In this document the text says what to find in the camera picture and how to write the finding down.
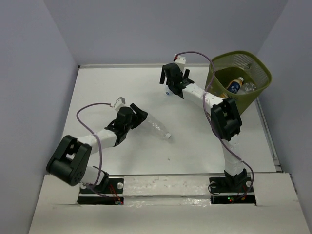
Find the clear unlabelled bottle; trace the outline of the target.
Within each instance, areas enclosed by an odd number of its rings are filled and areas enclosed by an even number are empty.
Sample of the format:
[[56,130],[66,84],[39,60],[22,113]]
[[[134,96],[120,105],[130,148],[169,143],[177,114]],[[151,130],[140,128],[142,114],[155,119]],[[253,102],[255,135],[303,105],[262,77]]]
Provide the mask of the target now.
[[161,137],[163,139],[170,139],[172,136],[166,126],[151,114],[148,114],[146,120],[143,123],[146,129],[155,136]]

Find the blue label bottle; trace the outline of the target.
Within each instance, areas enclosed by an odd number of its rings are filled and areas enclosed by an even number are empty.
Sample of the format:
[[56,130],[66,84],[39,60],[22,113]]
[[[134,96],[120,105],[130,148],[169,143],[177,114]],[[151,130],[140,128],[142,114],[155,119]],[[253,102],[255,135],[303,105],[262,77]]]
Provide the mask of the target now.
[[169,88],[168,85],[165,85],[165,94],[166,94],[167,96],[171,96],[171,95],[174,94],[174,93],[172,92],[172,90]]
[[256,91],[256,90],[257,90],[257,87],[255,84],[253,84],[252,82],[247,82],[241,86],[238,94],[244,95],[244,94],[252,93],[253,91]]

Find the orange juice bottle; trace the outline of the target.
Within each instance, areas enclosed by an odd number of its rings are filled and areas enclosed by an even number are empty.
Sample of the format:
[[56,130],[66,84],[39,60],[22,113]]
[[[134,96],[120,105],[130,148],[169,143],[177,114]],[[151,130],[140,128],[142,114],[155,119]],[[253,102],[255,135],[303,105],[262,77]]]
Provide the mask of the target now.
[[236,94],[239,89],[241,88],[241,86],[244,83],[244,78],[243,77],[238,77],[236,79],[233,79],[231,82],[229,82],[229,84],[227,86],[222,86],[223,88],[225,88],[228,92]]

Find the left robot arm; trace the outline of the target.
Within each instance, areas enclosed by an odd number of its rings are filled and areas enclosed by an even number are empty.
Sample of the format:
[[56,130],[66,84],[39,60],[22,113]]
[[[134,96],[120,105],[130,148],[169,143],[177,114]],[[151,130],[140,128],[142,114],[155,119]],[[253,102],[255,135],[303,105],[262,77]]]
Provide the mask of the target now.
[[79,138],[64,136],[48,161],[46,171],[70,186],[85,184],[95,193],[102,193],[109,182],[108,173],[102,170],[102,150],[122,143],[130,130],[145,122],[148,113],[133,103],[121,106],[116,118],[95,133],[79,118],[84,109],[86,107],[79,110],[76,117],[91,134]]

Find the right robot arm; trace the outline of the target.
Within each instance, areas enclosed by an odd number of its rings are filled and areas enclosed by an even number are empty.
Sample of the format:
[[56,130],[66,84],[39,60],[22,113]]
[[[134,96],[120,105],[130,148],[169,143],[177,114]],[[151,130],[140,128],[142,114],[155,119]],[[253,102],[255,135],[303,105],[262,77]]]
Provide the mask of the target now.
[[240,157],[238,134],[242,120],[232,98],[221,98],[200,88],[188,78],[190,70],[182,72],[181,65],[162,66],[160,84],[166,84],[176,96],[204,109],[213,133],[220,140],[225,160],[224,176],[210,179],[211,193],[242,193],[246,191],[246,163]]

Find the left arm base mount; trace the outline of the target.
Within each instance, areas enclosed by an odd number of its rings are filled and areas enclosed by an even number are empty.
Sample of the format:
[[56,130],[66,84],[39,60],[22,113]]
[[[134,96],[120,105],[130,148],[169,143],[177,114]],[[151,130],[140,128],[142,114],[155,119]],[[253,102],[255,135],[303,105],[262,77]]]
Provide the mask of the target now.
[[108,185],[101,189],[96,186],[89,189],[80,186],[77,203],[80,205],[123,205],[124,204],[124,178],[110,177]]

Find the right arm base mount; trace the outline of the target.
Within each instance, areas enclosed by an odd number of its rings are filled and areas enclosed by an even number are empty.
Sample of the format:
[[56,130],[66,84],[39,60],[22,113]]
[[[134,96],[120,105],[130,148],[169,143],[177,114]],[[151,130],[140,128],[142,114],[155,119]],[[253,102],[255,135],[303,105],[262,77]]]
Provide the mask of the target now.
[[247,177],[241,184],[230,188],[225,184],[225,177],[209,178],[208,192],[211,204],[256,204],[254,189],[249,190],[251,178]]

